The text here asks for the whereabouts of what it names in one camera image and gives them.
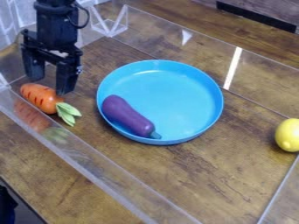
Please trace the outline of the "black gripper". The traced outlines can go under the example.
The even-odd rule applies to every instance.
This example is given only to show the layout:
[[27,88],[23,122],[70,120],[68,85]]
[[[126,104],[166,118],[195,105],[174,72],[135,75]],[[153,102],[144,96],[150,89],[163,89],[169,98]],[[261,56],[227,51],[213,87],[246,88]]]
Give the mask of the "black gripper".
[[36,31],[24,29],[23,67],[31,81],[44,78],[44,65],[56,66],[56,94],[72,92],[82,73],[82,50],[75,46],[79,29],[79,10],[76,1],[35,1]]

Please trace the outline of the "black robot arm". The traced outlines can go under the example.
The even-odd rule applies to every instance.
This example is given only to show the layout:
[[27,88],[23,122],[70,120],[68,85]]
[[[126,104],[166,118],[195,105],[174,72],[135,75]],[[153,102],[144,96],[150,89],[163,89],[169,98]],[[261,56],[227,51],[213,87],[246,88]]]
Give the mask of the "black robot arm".
[[82,72],[83,51],[75,46],[79,32],[79,9],[75,0],[36,0],[36,31],[24,29],[23,66],[32,81],[44,78],[46,63],[56,66],[56,94],[66,95],[75,89]]

